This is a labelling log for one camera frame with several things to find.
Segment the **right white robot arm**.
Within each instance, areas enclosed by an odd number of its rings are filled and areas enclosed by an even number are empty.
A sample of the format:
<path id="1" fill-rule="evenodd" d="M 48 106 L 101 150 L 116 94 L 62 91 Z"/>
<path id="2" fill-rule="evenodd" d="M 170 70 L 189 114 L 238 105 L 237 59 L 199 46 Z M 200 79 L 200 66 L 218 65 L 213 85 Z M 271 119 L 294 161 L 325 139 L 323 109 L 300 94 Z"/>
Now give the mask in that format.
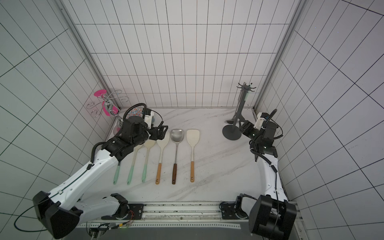
<path id="1" fill-rule="evenodd" d="M 259 197 L 239 194 L 234 202 L 219 205 L 223 220 L 247 220 L 252 234 L 269 240 L 290 237 L 297 209 L 284 192 L 278 171 L 278 153 L 273 143 L 276 124 L 270 115 L 258 118 L 256 124 L 245 121 L 240 132 L 250 139 L 250 151 L 260 171 L 262 193 Z"/>

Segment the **grey spatula green handle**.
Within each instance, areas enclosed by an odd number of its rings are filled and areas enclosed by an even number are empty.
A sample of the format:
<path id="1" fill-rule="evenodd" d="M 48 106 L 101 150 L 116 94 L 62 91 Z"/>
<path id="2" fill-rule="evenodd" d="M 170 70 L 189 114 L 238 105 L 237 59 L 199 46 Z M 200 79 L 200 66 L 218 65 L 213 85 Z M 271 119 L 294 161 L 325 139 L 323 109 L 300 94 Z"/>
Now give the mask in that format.
<path id="1" fill-rule="evenodd" d="M 121 163 L 118 162 L 118 165 L 117 165 L 117 168 L 116 168 L 116 172 L 115 172 L 115 175 L 114 175 L 114 180 L 113 180 L 113 184 L 114 185 L 117 184 L 117 181 L 119 179 L 120 167 L 121 167 Z"/>

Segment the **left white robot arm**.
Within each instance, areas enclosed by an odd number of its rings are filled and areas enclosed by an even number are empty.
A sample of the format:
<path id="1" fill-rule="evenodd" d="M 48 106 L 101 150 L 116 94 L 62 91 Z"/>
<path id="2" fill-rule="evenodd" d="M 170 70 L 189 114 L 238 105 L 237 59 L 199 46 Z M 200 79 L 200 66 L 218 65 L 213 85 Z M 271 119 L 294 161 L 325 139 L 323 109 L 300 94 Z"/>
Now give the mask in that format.
<path id="1" fill-rule="evenodd" d="M 120 194 L 90 202 L 81 202 L 84 193 L 109 169 L 134 151 L 134 148 L 152 140 L 163 140 L 168 126 L 160 121 L 153 125 L 156 111 L 145 103 L 130 107 L 122 117 L 120 130 L 108 141 L 96 143 L 90 161 L 62 184 L 48 193 L 40 191 L 33 197 L 38 221 L 54 239 L 61 239 L 78 225 L 91 220 L 114 216 L 124 219 L 129 213 L 128 201 Z"/>

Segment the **cream spatula light wooden handle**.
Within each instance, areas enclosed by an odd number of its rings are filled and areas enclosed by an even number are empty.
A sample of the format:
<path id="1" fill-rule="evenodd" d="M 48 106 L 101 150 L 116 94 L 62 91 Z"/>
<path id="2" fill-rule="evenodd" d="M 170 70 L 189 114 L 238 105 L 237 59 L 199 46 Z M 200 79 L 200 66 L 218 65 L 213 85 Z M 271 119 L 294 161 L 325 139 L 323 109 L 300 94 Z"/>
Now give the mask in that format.
<path id="1" fill-rule="evenodd" d="M 195 182 L 195 146 L 199 142 L 200 131 L 196 129 L 187 130 L 187 141 L 191 146 L 191 183 Z"/>

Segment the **cream slotted turner green handle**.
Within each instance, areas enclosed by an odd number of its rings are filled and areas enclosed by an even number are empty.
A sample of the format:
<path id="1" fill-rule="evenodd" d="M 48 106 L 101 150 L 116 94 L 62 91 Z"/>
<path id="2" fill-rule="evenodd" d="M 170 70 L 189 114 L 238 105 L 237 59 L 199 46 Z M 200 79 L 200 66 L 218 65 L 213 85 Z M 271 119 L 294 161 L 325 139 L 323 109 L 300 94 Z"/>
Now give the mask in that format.
<path id="1" fill-rule="evenodd" d="M 148 160 L 149 160 L 149 155 L 150 155 L 150 150 L 151 148 L 156 144 L 156 141 L 154 140 L 147 140 L 144 143 L 144 147 L 147 149 L 146 152 L 146 158 L 145 158 L 145 164 L 143 168 L 143 173 L 142 173 L 142 183 L 146 181 L 146 176 L 147 176 L 147 168 L 148 168 Z"/>

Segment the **cream spatula green handle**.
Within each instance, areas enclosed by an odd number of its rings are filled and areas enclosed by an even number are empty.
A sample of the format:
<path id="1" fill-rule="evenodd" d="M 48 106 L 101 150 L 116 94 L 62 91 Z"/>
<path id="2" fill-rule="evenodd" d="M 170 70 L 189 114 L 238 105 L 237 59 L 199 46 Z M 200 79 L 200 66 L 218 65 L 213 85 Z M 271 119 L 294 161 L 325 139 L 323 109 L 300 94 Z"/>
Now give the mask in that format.
<path id="1" fill-rule="evenodd" d="M 138 154 L 138 151 L 143 147 L 143 145 L 138 145 L 134 148 L 134 156 L 133 156 L 133 160 L 132 160 L 132 164 L 131 164 L 131 168 L 130 168 L 130 172 L 129 172 L 129 175 L 128 175 L 128 179 L 127 179 L 127 185 L 130 185 L 131 182 L 132 182 L 132 177 L 133 177 L 133 172 L 134 172 L 134 167 L 135 167 L 135 163 L 136 163 L 136 159 L 137 159 L 137 154 Z"/>

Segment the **cream spoon wooden handle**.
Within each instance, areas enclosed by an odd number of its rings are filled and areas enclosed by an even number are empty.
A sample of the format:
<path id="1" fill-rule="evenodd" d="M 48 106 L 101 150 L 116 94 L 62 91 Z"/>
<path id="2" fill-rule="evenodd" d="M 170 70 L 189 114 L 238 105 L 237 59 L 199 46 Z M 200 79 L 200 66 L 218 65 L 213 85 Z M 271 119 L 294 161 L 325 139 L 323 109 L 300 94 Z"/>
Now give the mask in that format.
<path id="1" fill-rule="evenodd" d="M 163 140 L 157 140 L 157 145 L 160 147 L 160 157 L 158 162 L 158 170 L 157 170 L 157 176 L 156 176 L 156 185 L 160 184 L 161 180 L 161 169 L 162 169 L 162 161 L 163 161 L 163 153 L 165 147 L 168 145 L 170 140 L 170 133 L 166 132 L 166 135 Z"/>

